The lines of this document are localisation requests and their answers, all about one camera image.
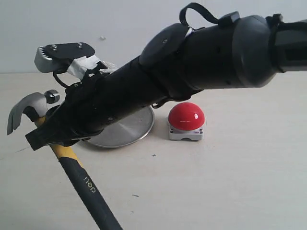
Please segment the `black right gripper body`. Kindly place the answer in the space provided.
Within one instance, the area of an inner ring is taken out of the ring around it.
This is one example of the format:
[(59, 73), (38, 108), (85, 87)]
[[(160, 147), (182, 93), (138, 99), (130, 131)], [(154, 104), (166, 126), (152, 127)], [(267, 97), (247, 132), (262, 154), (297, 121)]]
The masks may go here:
[(83, 138), (167, 97), (166, 90), (135, 58), (106, 76), (95, 75), (67, 93), (47, 124), (83, 131)]

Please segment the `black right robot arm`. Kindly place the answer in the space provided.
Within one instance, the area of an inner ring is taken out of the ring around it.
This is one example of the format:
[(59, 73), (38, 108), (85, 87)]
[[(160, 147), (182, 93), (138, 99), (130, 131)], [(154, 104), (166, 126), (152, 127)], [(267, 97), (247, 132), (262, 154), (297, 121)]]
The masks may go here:
[(275, 74), (307, 69), (307, 22), (252, 15), (188, 31), (171, 25), (112, 73), (67, 90), (64, 102), (25, 137), (33, 150), (71, 146), (144, 107), (181, 102), (209, 89), (259, 88)]

